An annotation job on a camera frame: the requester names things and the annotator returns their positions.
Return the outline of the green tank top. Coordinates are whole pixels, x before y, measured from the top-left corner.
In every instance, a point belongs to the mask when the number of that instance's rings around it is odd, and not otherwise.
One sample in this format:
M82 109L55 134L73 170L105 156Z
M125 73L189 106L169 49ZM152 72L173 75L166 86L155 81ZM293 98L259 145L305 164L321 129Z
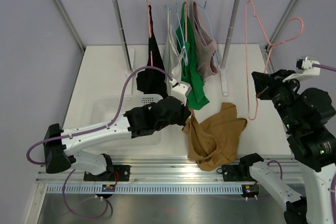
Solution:
M177 39L179 42L184 40L184 5L181 7L181 19L180 25L182 30L178 28L176 30ZM195 52L195 40L194 40L194 32L192 28L191 21L189 17L187 17L187 43L185 43L187 48L187 56L188 56L188 65L185 65L185 62L182 61L182 81L189 83L192 87L191 92L187 96L188 99L188 107L194 110L200 110L202 107L209 103L208 98L204 92L204 82L201 76L196 71L196 52Z

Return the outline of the pink hanger with brown top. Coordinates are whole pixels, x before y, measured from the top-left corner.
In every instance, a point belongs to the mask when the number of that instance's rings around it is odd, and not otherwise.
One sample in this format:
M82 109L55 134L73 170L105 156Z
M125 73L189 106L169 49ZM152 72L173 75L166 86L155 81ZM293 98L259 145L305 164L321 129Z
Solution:
M266 59L266 63L265 63L265 67L264 67L264 73L266 73L268 64L270 62L270 57L271 57L271 54L272 54L272 50L275 49L275 48L277 48L280 45L283 45L285 43L288 43L290 41L293 41L293 40L299 38L301 36L302 32L303 32L303 29L304 29L305 25L304 25L304 21L303 21L303 19L301 17L288 18L287 19L288 22L291 22L291 21L294 21L294 20L297 20L297 21L300 22L300 30L299 30L299 32L294 37L289 38L287 40L283 40L283 41L277 42L277 43L271 43L270 39L267 36L266 31L265 31L265 29L263 27L263 24L262 24L259 16L257 15L256 9L255 9L255 6L254 6L254 2L252 0L248 0L247 3L245 4L245 59L246 59L247 115L248 115L248 119L250 121L254 121L257 118L259 103L258 103L258 100L257 100L257 96L255 96L256 107L255 107L255 113L252 116L251 115L251 111L250 111L249 68L248 68L249 65L248 65L248 43L247 43L247 39L248 39L248 6L249 5L251 5L251 7L252 7L253 16L257 19L258 24L260 26L260 29L261 29L261 31L262 31L262 33L263 33L263 35L264 35L267 43L271 46L269 54L268 54L267 59Z

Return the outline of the brown tank top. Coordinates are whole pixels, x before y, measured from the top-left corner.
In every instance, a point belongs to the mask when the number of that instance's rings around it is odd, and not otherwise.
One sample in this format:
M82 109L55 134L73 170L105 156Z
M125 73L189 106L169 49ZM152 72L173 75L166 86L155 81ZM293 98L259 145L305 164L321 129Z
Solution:
M206 172L232 163L237 158L239 138L246 126L247 120L237 116L233 103L223 102L219 112L201 123L192 111L182 129L187 135L188 157Z

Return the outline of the blue hanger with mauve top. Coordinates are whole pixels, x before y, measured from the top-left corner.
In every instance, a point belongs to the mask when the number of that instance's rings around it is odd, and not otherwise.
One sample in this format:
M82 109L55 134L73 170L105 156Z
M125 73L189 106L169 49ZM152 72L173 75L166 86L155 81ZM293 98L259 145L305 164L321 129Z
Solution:
M196 3L197 6L199 6L201 9L204 10L204 13L206 15L206 19L207 19L207 22L208 22L208 26L209 26L209 29L210 29L211 39L214 41L215 38L214 38L214 35L213 35L213 30L212 30L211 22L210 22L210 19L209 19L209 16L208 16L208 12L207 12L207 1L208 0L205 0L205 2L204 2L203 5L199 4L197 1L195 3ZM218 53L218 50L216 50L216 56L213 56L213 58L214 58L214 61L216 63L219 62L219 53Z

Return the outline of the mauve tank top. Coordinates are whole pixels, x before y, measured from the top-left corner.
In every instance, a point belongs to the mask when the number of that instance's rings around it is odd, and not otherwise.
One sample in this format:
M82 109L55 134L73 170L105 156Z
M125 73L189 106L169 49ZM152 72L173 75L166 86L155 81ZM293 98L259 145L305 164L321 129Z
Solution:
M205 81L208 77L218 74L218 69L215 66L214 56L218 50L217 42L210 38L206 30L202 27L196 1L190 1L189 18L192 22L195 40L196 52L196 71Z

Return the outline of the pink hanger with green top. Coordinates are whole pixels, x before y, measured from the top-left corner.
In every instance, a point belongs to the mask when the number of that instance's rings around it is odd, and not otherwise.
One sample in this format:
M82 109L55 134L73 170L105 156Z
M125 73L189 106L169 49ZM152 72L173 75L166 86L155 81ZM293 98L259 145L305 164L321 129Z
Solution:
M185 43L187 43L187 2L188 0L185 0L184 5L184 40ZM188 56L187 56L187 48L185 46L185 65L188 65Z

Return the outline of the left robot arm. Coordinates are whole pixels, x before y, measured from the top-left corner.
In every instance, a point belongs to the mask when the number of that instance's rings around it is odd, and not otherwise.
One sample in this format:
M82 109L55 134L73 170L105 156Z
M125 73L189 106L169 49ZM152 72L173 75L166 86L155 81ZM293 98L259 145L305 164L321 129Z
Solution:
M180 100L168 96L158 102L132 108L113 122L103 122L79 129L62 129L59 124L48 127L43 143L45 171L58 174L68 169L81 170L96 181L107 181L114 168L110 155L85 150L116 140L149 136L169 125L185 126L191 115Z

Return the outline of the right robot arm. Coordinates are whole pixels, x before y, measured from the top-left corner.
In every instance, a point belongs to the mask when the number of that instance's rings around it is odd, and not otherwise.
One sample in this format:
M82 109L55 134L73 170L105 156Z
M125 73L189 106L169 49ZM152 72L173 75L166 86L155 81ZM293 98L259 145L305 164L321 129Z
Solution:
M306 194L292 190L257 153L240 159L239 176L260 183L282 208L286 223L335 223L335 136L325 126L335 116L329 94L318 88L299 94L299 75L292 70L251 75L256 97L273 103L287 130Z

